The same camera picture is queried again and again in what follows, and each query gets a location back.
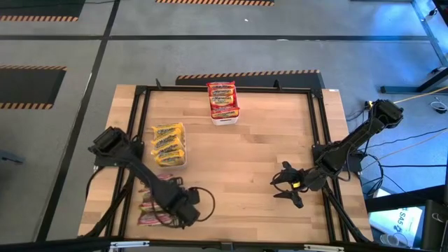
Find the concrete floor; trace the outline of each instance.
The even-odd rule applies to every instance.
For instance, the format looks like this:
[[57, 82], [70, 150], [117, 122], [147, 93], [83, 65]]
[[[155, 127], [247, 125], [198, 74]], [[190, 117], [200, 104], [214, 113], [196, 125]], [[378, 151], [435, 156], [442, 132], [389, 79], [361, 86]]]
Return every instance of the concrete floor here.
[[[102, 34], [111, 4], [85, 6], [79, 22], [67, 24], [0, 22], [0, 34]], [[193, 6], [122, 0], [113, 34], [254, 34], [424, 36], [409, 3], [349, 0], [277, 0], [275, 7]], [[65, 65], [69, 70], [53, 109], [0, 110], [0, 148], [27, 159], [0, 163], [0, 243], [29, 242], [35, 235], [70, 128], [88, 81], [98, 41], [0, 41], [0, 64]], [[173, 85], [181, 74], [283, 69], [320, 69], [325, 86], [341, 91], [346, 114], [365, 100], [398, 100], [380, 94], [381, 85], [418, 85], [440, 62], [427, 41], [110, 41], [94, 86], [49, 239], [75, 237], [92, 173], [87, 152], [104, 129], [117, 84]], [[439, 96], [448, 103], [448, 97]], [[372, 139], [378, 144], [446, 127], [448, 115], [434, 112], [424, 97], [400, 105], [399, 127]], [[356, 127], [353, 121], [351, 129]], [[381, 157], [421, 139], [370, 149]], [[388, 157], [383, 164], [440, 164], [447, 159], [448, 135]], [[388, 168], [405, 190], [444, 182], [443, 168]], [[364, 179], [379, 171], [371, 166]], [[385, 179], [383, 186], [398, 192]]]

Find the metal stand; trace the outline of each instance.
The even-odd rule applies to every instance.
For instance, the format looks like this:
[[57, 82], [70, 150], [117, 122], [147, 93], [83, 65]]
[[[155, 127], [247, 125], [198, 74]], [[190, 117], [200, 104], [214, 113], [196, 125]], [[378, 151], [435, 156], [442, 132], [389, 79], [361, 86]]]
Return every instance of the metal stand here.
[[[433, 91], [433, 89], [431, 88], [437, 87], [439, 84], [446, 81], [447, 79], [448, 79], [448, 68], [439, 71], [432, 78], [427, 80], [425, 83], [421, 84], [419, 87], [382, 86], [381, 92], [384, 94], [423, 94]], [[448, 90], [440, 91], [437, 94], [448, 95]]]

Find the wooden tabletop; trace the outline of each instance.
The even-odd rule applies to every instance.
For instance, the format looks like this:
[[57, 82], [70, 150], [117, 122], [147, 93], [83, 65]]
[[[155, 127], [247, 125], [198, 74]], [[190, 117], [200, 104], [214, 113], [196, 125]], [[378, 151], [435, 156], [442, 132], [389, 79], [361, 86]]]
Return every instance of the wooden tabletop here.
[[[126, 129], [134, 90], [133, 85], [117, 87], [107, 127]], [[147, 143], [143, 162], [156, 174], [169, 172], [183, 177], [186, 187], [209, 189], [216, 198], [213, 216], [184, 230], [138, 226], [137, 219], [141, 213], [138, 205], [142, 201], [138, 190], [142, 185], [136, 181], [126, 238], [328, 242], [320, 191], [300, 194], [304, 207], [298, 209], [290, 200], [273, 198], [277, 191], [269, 184], [285, 160], [298, 169], [313, 166], [313, 136], [306, 95], [239, 93], [241, 115], [238, 123], [226, 126], [212, 124], [207, 95], [206, 92], [151, 92], [143, 134], [143, 140]], [[323, 90], [323, 95], [331, 139], [343, 139], [348, 130], [340, 94], [337, 90]], [[151, 126], [177, 122], [185, 125], [188, 167], [184, 170], [158, 168], [150, 154], [149, 141], [153, 139]], [[320, 120], [318, 124], [323, 142]], [[80, 235], [88, 232], [109, 207], [117, 170], [115, 167], [105, 169], [92, 182], [79, 228]], [[352, 176], [350, 182], [341, 182], [341, 192], [347, 213], [363, 234], [371, 239], [359, 180]], [[205, 193], [200, 196], [201, 202], [196, 207], [203, 217], [211, 210], [211, 198]], [[334, 210], [333, 217], [337, 237], [340, 238]], [[119, 219], [115, 218], [114, 233], [117, 233]]]

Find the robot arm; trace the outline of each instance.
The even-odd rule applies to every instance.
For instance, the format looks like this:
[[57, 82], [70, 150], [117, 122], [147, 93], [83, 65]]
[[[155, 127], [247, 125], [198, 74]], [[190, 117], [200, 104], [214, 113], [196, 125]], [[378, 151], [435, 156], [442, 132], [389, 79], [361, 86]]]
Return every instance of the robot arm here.
[[89, 151], [97, 157], [123, 162], [131, 172], [150, 188], [152, 196], [167, 213], [176, 216], [183, 225], [191, 226], [200, 212], [193, 206], [199, 202], [196, 190], [186, 190], [176, 183], [160, 180], [135, 156], [126, 133], [119, 128], [108, 128], [94, 140]]
[[337, 179], [352, 152], [357, 151], [366, 141], [382, 130], [396, 127], [402, 119], [402, 108], [398, 108], [389, 100], [377, 100], [370, 109], [369, 118], [362, 125], [343, 140], [321, 147], [314, 160], [314, 168], [296, 170], [288, 162], [283, 162], [284, 169], [274, 176], [271, 184], [277, 188], [276, 184], [287, 182], [290, 184], [291, 190], [277, 188], [281, 192], [274, 197], [290, 199], [295, 206], [302, 208], [303, 202], [299, 192], [305, 193], [308, 189], [312, 191], [322, 189], [356, 241], [369, 242], [336, 200], [328, 186], [327, 178]]

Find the white cord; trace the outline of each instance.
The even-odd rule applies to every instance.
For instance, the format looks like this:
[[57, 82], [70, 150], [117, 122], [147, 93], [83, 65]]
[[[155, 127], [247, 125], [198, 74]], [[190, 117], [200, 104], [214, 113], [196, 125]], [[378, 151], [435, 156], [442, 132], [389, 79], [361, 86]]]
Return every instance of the white cord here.
[[436, 111], [446, 111], [448, 109], [447, 105], [445, 105], [443, 102], [439, 100], [439, 98], [435, 97], [437, 101], [433, 101], [430, 103], [430, 105], [435, 109]]

